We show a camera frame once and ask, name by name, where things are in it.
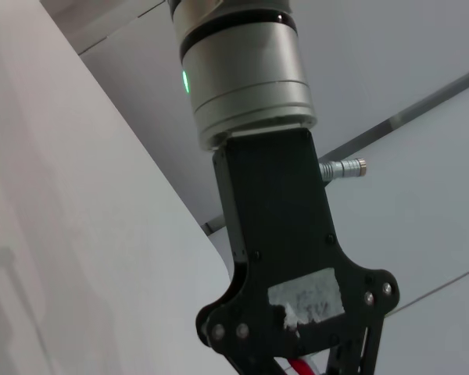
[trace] black metal bracket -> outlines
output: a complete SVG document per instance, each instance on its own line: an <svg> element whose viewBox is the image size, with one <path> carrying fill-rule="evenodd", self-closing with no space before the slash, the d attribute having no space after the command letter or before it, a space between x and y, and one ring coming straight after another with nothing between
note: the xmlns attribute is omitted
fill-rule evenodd
<svg viewBox="0 0 469 375"><path fill-rule="evenodd" d="M310 132L231 138L213 163L234 277L199 312L200 339L242 374L331 348L328 374L372 375L398 284L339 246Z"/></svg>

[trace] white wall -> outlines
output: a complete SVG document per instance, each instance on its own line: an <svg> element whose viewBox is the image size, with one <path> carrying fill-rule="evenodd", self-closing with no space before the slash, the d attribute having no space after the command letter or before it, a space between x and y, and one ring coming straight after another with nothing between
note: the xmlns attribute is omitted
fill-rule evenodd
<svg viewBox="0 0 469 375"><path fill-rule="evenodd" d="M469 72L469 0L293 1L319 155ZM82 59L196 220L221 214L167 4Z"/></svg>
<svg viewBox="0 0 469 375"><path fill-rule="evenodd" d="M0 375L233 373L227 272L37 0L0 0Z"/></svg>
<svg viewBox="0 0 469 375"><path fill-rule="evenodd" d="M469 272L469 89L355 156L367 175L327 186L348 257L392 272L399 308ZM228 259L227 231L214 235ZM461 283L386 320L379 374L469 370L469 282Z"/></svg>

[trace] bolt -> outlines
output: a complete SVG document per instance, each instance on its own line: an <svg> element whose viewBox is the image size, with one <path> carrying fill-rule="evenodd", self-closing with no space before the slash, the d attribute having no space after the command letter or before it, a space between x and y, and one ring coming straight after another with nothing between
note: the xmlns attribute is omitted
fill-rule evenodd
<svg viewBox="0 0 469 375"><path fill-rule="evenodd" d="M333 245L335 243L335 236L333 235L333 233L327 234L327 237L325 238L325 242L327 242L327 244L329 245Z"/></svg>
<svg viewBox="0 0 469 375"><path fill-rule="evenodd" d="M215 341L222 340L224 335L226 334L226 330L224 329L224 326L222 324L216 324L212 328L212 338Z"/></svg>
<svg viewBox="0 0 469 375"><path fill-rule="evenodd" d="M369 291L365 293L365 303L369 306L374 304L374 295L371 294Z"/></svg>
<svg viewBox="0 0 469 375"><path fill-rule="evenodd" d="M245 323L240 323L236 327L236 335L241 339L246 339L249 336L249 326Z"/></svg>
<svg viewBox="0 0 469 375"><path fill-rule="evenodd" d="M391 293L392 293L391 284L390 283L384 283L384 285L382 285L382 292L385 295L391 295Z"/></svg>

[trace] white panel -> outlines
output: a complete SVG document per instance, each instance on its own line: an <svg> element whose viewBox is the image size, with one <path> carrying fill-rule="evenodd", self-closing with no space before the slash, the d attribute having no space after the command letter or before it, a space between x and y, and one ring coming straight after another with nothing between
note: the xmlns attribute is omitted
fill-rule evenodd
<svg viewBox="0 0 469 375"><path fill-rule="evenodd" d="M320 373L325 373L327 370L327 364L328 364L328 354L330 353L330 350L323 350L322 352L319 352L315 355L313 355L313 362L320 371Z"/></svg>
<svg viewBox="0 0 469 375"><path fill-rule="evenodd" d="M201 151L167 4L82 59L200 224L221 212L212 155Z"/></svg>
<svg viewBox="0 0 469 375"><path fill-rule="evenodd" d="M285 358L275 358L275 359L276 359L276 362L278 362L278 365L280 365L280 367L283 370L289 370L290 369L290 364L288 363L288 361Z"/></svg>
<svg viewBox="0 0 469 375"><path fill-rule="evenodd" d="M220 257L37 0L0 0L0 375L229 374Z"/></svg>
<svg viewBox="0 0 469 375"><path fill-rule="evenodd" d="M78 53L126 26L162 0L41 0Z"/></svg>
<svg viewBox="0 0 469 375"><path fill-rule="evenodd" d="M385 321L378 375L469 373L469 276Z"/></svg>

